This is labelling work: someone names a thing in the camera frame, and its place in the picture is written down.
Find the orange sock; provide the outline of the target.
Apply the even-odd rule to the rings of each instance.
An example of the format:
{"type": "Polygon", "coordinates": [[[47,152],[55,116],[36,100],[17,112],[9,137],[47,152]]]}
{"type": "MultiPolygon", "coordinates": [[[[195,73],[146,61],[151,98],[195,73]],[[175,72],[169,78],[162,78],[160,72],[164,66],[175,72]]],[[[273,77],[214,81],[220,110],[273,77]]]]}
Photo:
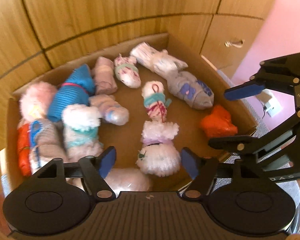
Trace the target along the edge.
{"type": "Polygon", "coordinates": [[[31,165],[29,161],[30,142],[29,142],[29,124],[24,124],[18,128],[17,154],[18,167],[21,174],[25,177],[31,175],[31,165]]]}
{"type": "Polygon", "coordinates": [[[200,129],[210,138],[230,137],[238,133],[231,114],[221,105],[215,105],[209,115],[202,118],[200,129]]]}

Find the fluffy white lilac sock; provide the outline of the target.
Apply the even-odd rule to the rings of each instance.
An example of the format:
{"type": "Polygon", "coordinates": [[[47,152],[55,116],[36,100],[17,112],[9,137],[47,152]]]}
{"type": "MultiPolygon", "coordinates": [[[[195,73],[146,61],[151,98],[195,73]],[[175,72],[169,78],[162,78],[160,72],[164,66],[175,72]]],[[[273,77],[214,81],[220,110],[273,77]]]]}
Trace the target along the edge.
{"type": "Polygon", "coordinates": [[[136,165],[144,174],[167,177],[180,170],[181,157],[173,140],[179,126],[173,122],[146,121],[141,133],[142,148],[136,165]]]}

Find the fluffy white teal-band sock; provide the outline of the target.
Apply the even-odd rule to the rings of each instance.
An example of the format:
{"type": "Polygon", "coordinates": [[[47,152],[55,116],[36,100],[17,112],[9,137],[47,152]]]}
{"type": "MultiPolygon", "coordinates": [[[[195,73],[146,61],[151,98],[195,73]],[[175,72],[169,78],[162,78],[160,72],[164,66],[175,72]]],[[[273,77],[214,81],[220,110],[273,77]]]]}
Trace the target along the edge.
{"type": "Polygon", "coordinates": [[[98,156],[103,145],[98,139],[101,113],[95,106],[68,105],[62,111],[64,146],[71,162],[87,156],[98,156]]]}

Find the white red-pattern sock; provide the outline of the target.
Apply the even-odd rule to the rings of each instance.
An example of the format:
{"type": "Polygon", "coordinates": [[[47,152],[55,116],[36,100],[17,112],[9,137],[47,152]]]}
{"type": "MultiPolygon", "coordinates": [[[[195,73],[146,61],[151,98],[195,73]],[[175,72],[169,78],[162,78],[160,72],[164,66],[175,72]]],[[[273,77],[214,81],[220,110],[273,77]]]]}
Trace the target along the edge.
{"type": "Polygon", "coordinates": [[[164,90],[160,81],[148,81],[142,88],[143,105],[152,121],[166,122],[171,100],[166,99],[164,90]]]}

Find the grey sock blue pattern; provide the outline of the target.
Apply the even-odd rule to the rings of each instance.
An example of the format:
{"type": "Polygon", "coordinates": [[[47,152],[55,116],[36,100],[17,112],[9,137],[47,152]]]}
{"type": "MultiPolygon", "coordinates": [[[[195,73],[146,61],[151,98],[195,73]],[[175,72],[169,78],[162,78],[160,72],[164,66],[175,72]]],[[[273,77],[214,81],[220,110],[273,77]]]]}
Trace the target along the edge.
{"type": "Polygon", "coordinates": [[[213,106],[213,91],[190,72],[171,71],[166,80],[168,91],[180,100],[184,100],[191,108],[204,110],[213,106]]]}

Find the pale pink long sock roll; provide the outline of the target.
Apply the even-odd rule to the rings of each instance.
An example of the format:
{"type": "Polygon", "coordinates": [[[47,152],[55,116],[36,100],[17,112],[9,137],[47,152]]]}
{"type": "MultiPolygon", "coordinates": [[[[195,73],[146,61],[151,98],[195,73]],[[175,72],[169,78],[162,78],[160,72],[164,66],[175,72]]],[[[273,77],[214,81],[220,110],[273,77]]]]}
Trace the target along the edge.
{"type": "Polygon", "coordinates": [[[121,192],[147,192],[152,189],[149,176],[137,168],[112,168],[104,179],[99,176],[88,184],[82,178],[67,178],[66,181],[84,191],[87,190],[89,194],[91,194],[90,186],[92,185],[95,193],[101,190],[111,190],[117,197],[121,192]]]}

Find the blue towel mat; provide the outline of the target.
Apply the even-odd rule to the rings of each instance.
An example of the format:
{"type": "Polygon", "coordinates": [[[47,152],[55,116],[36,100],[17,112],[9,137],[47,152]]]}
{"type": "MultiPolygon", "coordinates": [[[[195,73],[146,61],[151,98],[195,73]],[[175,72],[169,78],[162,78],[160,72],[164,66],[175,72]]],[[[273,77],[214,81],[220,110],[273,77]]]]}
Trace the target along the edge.
{"type": "Polygon", "coordinates": [[[290,180],[273,181],[251,157],[223,151],[225,158],[212,157],[219,160],[215,183],[200,201],[169,191],[165,179],[158,180],[155,192],[123,192],[114,200],[96,201],[66,181],[82,178],[78,162],[56,158],[13,189],[3,213],[17,239],[285,237],[296,206],[279,183],[290,180]]]}

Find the white blue sock bundle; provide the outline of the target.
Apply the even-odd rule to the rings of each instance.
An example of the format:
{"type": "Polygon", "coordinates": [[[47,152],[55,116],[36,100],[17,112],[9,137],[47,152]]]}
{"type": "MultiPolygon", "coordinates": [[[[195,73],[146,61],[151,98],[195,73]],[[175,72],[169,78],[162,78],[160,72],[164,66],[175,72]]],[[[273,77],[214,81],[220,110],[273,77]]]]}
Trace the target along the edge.
{"type": "Polygon", "coordinates": [[[68,160],[54,123],[48,119],[37,119],[30,124],[29,131],[31,173],[36,173],[49,161],[61,158],[68,160]]]}

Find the pale pink knotted sock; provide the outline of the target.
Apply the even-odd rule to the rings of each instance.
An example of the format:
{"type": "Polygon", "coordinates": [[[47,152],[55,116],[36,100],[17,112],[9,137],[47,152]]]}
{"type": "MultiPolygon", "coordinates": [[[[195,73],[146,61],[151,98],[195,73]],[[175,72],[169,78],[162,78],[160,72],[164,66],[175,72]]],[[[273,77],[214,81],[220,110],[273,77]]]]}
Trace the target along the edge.
{"type": "Polygon", "coordinates": [[[129,111],[122,107],[113,95],[99,94],[89,98],[90,104],[98,108],[105,122],[123,126],[129,121],[129,111]]]}

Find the orange sock in box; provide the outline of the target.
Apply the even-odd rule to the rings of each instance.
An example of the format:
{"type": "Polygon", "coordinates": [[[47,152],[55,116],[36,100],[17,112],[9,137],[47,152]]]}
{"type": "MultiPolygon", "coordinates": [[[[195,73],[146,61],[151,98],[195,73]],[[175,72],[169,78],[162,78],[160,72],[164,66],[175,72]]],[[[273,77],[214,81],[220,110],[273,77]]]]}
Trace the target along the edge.
{"type": "Polygon", "coordinates": [[[18,167],[21,174],[25,177],[31,175],[31,165],[29,161],[30,142],[29,142],[29,124],[24,124],[18,128],[17,154],[18,167]]]}

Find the brown cardboard box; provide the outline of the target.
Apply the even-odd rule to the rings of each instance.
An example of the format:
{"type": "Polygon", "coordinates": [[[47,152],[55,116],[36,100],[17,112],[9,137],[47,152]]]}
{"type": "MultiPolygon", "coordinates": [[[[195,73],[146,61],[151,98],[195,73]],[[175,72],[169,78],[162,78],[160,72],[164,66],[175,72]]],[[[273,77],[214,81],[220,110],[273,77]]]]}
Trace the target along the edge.
{"type": "MultiPolygon", "coordinates": [[[[70,76],[75,68],[83,64],[93,67],[96,60],[101,56],[109,59],[119,55],[126,56],[142,42],[147,42],[156,50],[167,50],[170,55],[185,61],[188,65],[188,71],[213,91],[214,103],[223,106],[230,112],[232,123],[237,126],[239,134],[252,135],[255,132],[257,123],[246,105],[241,101],[228,101],[224,98],[223,93],[229,85],[213,68],[212,64],[168,33],[143,36],[104,48],[93,54],[67,62],[35,78],[34,81],[44,81],[58,86],[70,76]]],[[[24,181],[18,167],[17,126],[21,119],[19,99],[26,90],[27,86],[15,90],[8,101],[6,148],[0,153],[1,183],[4,194],[9,194],[24,181]]],[[[129,110],[129,121],[123,126],[104,123],[99,129],[98,136],[104,147],[114,146],[116,148],[115,167],[134,167],[138,151],[141,148],[143,124],[148,119],[143,105],[141,89],[131,89],[118,83],[115,99],[129,110]]],[[[179,125],[179,133],[174,140],[174,145],[178,150],[188,147],[200,157],[226,157],[225,151],[215,150],[208,146],[207,138],[199,128],[201,118],[209,113],[209,109],[199,111],[191,108],[185,101],[172,97],[172,102],[167,110],[167,119],[179,125]]]]}

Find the lilac sock roll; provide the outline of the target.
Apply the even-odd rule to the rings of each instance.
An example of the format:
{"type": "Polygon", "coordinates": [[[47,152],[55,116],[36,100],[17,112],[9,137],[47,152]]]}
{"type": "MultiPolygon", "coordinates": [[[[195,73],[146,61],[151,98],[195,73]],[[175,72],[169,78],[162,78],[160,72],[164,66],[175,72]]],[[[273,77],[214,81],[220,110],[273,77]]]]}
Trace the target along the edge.
{"type": "Polygon", "coordinates": [[[99,57],[93,68],[94,81],[97,94],[113,94],[117,91],[114,79],[114,64],[106,57],[99,57]]]}

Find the fluffy pink sock ball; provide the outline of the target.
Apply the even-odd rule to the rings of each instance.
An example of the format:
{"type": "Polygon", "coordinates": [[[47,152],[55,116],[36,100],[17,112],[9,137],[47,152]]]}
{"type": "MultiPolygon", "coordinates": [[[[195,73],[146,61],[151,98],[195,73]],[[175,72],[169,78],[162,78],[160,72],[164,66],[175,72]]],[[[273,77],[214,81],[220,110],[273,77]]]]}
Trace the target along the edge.
{"type": "Polygon", "coordinates": [[[30,85],[19,101],[22,117],[27,122],[46,118],[56,93],[57,88],[47,82],[40,81],[30,85]]]}

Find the white patterned small sock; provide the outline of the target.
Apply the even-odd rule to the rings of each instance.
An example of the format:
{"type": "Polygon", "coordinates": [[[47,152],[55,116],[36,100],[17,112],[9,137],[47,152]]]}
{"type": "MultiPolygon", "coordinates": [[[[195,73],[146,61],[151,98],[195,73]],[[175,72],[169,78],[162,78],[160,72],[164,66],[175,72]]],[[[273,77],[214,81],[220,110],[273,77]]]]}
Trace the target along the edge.
{"type": "Polygon", "coordinates": [[[137,60],[135,57],[124,57],[121,54],[114,60],[114,70],[117,79],[129,88],[139,88],[141,86],[141,79],[136,63],[137,60]]]}

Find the wall socket with plug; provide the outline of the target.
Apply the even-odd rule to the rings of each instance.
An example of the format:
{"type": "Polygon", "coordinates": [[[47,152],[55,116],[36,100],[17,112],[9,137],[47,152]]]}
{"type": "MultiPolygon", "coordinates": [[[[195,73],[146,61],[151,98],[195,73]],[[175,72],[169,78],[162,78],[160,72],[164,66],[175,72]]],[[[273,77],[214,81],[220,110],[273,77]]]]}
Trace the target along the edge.
{"type": "Polygon", "coordinates": [[[260,94],[256,95],[256,98],[262,104],[265,113],[271,118],[275,117],[283,110],[283,106],[279,100],[275,97],[273,92],[268,89],[264,89],[260,94]]]}

